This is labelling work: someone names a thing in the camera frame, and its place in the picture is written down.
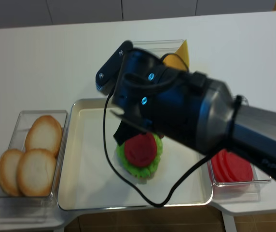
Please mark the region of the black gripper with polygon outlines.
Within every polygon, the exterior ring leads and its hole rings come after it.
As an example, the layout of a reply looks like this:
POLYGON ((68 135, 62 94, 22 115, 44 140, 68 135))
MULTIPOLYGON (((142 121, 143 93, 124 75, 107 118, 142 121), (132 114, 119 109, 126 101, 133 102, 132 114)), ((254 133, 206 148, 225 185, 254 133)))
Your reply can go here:
POLYGON ((198 150, 200 106, 209 79, 168 67, 155 55, 132 48, 130 40, 124 41, 99 69, 97 91, 109 95, 117 83, 112 103, 124 111, 122 121, 198 150))

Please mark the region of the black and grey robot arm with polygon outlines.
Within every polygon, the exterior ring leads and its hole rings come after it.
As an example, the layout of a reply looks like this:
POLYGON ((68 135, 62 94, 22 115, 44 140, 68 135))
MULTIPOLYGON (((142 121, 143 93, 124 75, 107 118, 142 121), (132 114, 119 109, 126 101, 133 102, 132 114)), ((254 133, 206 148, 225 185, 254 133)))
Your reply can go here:
POLYGON ((179 55, 159 58, 125 41, 97 72, 96 87, 123 111, 118 142, 143 131, 203 155, 227 149, 276 180, 276 112, 244 105, 179 55))

